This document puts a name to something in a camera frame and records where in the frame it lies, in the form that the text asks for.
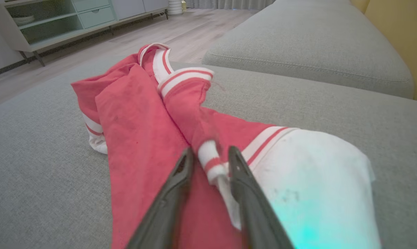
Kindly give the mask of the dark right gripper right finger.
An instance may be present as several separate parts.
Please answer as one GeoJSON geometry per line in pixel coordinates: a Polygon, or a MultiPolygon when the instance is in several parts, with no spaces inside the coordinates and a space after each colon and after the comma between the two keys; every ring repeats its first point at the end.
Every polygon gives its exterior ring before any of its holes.
{"type": "Polygon", "coordinates": [[[229,147],[231,192],[240,208],[243,249],[293,249],[240,150],[229,147]]]}

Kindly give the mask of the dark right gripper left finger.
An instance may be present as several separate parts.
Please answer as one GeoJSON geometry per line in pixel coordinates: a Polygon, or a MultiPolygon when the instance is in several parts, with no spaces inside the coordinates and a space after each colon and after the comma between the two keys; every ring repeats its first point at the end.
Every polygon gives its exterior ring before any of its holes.
{"type": "Polygon", "coordinates": [[[126,249],[177,249],[180,223],[191,190],[194,154],[186,148],[144,215],[126,249]]]}

